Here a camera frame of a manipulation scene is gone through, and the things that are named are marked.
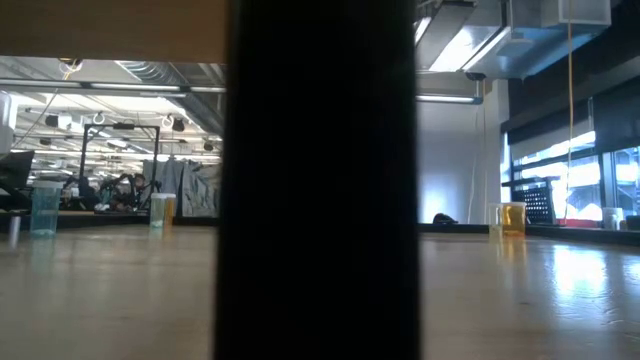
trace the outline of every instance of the exposed ceiling pipe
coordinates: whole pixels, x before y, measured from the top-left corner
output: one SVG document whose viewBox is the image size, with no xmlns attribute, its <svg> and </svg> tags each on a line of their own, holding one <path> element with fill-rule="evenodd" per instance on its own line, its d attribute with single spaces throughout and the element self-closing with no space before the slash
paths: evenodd
<svg viewBox="0 0 640 360">
<path fill-rule="evenodd" d="M 150 61 L 116 61 L 123 69 L 137 77 L 143 83 L 162 85 L 183 85 L 182 76 L 166 63 Z M 222 134 L 224 120 L 222 115 L 212 108 L 203 95 L 188 93 L 180 98 L 167 98 L 192 115 L 193 121 L 208 133 Z"/>
</svg>

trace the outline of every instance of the black object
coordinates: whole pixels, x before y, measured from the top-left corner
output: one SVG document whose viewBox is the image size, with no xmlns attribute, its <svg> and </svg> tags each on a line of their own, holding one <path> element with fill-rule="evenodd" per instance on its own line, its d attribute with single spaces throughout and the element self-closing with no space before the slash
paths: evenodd
<svg viewBox="0 0 640 360">
<path fill-rule="evenodd" d="M 50 127 L 58 127 L 58 115 L 47 115 L 44 118 L 44 124 Z"/>
<path fill-rule="evenodd" d="M 92 128 L 97 128 L 99 129 L 99 131 L 102 131 L 105 128 L 113 128 L 113 129 L 117 129 L 117 130 L 131 130 L 134 128 L 139 128 L 139 129 L 152 129 L 155 130 L 156 132 L 156 138 L 155 138 L 155 142 L 154 142 L 154 147 L 153 147 L 153 166 L 151 168 L 151 184 L 156 184 L 156 168 L 158 167 L 158 147 L 160 145 L 160 127 L 159 126 L 147 126 L 147 125 L 139 125 L 139 126 L 134 126 L 133 124 L 126 124 L 126 123 L 117 123 L 117 124 L 113 124 L 113 125 L 94 125 L 94 124 L 86 124 L 84 126 L 84 135 L 82 137 L 82 154 L 80 155 L 80 171 L 78 174 L 78 178 L 82 178 L 84 177 L 84 163 L 85 160 L 87 158 L 87 144 L 89 143 L 89 141 L 93 140 L 93 137 L 89 137 L 90 132 L 89 130 L 91 130 Z M 153 193 L 154 191 L 154 187 L 151 187 L 151 191 L 149 193 L 149 197 L 151 196 L 151 193 Z"/>
<path fill-rule="evenodd" d="M 31 210 L 31 199 L 19 189 L 27 186 L 34 151 L 0 154 L 0 209 L 5 211 Z"/>
<path fill-rule="evenodd" d="M 627 229 L 631 231 L 640 231 L 640 216 L 627 216 Z"/>
<path fill-rule="evenodd" d="M 453 218 L 447 214 L 439 213 L 433 217 L 433 223 L 440 224 L 440 225 L 452 225 L 452 224 L 457 224 L 458 222 L 453 220 Z"/>
<path fill-rule="evenodd" d="M 511 188 L 511 200 L 526 204 L 529 224 L 555 225 L 556 212 L 553 206 L 551 182 L 556 180 L 560 180 L 560 177 L 533 177 L 506 182 L 502 184 L 502 187 Z"/>
<path fill-rule="evenodd" d="M 206 141 L 204 143 L 204 150 L 205 151 L 213 151 L 213 142 L 212 141 Z"/>
<path fill-rule="evenodd" d="M 229 6 L 214 358 L 421 359 L 415 1 Z"/>
<path fill-rule="evenodd" d="M 100 198 L 96 195 L 96 191 L 89 185 L 89 179 L 87 179 L 86 176 L 80 179 L 69 176 L 63 189 L 66 189 L 73 183 L 78 184 L 79 197 L 77 199 L 72 198 L 68 201 L 63 201 L 60 204 L 60 210 L 93 211 L 94 207 L 100 203 Z"/>
<path fill-rule="evenodd" d="M 173 131 L 183 132 L 184 131 L 184 119 L 174 119 L 173 126 L 171 127 Z"/>
<path fill-rule="evenodd" d="M 0 154 L 0 181 L 13 188 L 27 186 L 35 151 Z"/>
</svg>

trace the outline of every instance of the white column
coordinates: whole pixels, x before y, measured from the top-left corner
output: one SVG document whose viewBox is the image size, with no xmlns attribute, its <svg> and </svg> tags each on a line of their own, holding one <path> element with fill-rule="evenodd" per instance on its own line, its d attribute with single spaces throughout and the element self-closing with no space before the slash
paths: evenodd
<svg viewBox="0 0 640 360">
<path fill-rule="evenodd" d="M 484 99 L 484 109 L 482 107 L 479 109 L 480 141 L 475 176 L 475 199 L 471 209 L 472 224 L 487 223 L 486 205 L 501 202 L 500 165 L 504 160 L 502 149 L 504 137 L 500 133 L 500 125 L 509 119 L 509 83 L 507 80 L 495 80 L 491 85 L 491 92 Z"/>
<path fill-rule="evenodd" d="M 0 92 L 0 154 L 8 153 L 13 143 L 18 105 L 9 94 Z"/>
</svg>

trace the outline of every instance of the plastic cup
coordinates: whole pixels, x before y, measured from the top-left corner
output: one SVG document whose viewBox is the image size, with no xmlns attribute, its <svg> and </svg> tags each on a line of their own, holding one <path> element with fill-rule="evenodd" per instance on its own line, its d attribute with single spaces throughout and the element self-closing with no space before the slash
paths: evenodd
<svg viewBox="0 0 640 360">
<path fill-rule="evenodd" d="M 489 239 L 502 239 L 502 204 L 489 204 Z"/>
<path fill-rule="evenodd" d="M 173 214 L 176 208 L 176 195 L 175 194 L 165 194 L 166 201 L 164 205 L 164 228 L 171 229 L 173 225 Z"/>
<path fill-rule="evenodd" d="M 54 181 L 34 181 L 31 198 L 32 238 L 50 239 L 56 236 L 58 228 L 58 209 L 62 183 Z"/>
<path fill-rule="evenodd" d="M 512 202 L 502 204 L 503 236 L 524 237 L 527 222 L 526 203 Z"/>
<path fill-rule="evenodd" d="M 164 227 L 165 205 L 167 194 L 151 194 L 151 214 L 149 225 L 152 229 L 162 229 Z"/>
</svg>

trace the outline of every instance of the computer monitor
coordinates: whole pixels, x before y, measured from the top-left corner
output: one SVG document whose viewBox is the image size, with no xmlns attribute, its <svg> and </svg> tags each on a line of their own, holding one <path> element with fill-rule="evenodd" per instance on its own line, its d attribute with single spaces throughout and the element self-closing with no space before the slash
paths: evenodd
<svg viewBox="0 0 640 360">
<path fill-rule="evenodd" d="M 34 151 L 0 154 L 0 182 L 20 189 L 27 186 Z"/>
</svg>

